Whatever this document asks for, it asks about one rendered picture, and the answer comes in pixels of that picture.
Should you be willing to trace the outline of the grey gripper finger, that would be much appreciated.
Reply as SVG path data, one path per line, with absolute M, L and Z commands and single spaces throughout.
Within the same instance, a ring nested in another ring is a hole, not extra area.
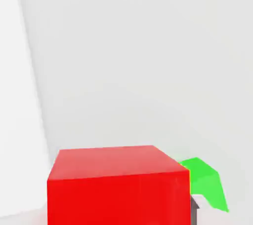
M 191 195 L 191 225 L 215 225 L 214 208 L 201 194 Z

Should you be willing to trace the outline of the small red cube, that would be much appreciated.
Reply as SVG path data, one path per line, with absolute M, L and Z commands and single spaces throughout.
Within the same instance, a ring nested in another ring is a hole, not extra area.
M 188 169 L 155 146 L 60 150 L 48 225 L 191 225 Z

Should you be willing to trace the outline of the small green cube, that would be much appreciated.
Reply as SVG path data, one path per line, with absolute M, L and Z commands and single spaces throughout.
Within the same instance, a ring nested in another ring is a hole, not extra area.
M 219 173 L 198 157 L 179 162 L 190 171 L 191 194 L 202 195 L 211 207 L 229 212 Z

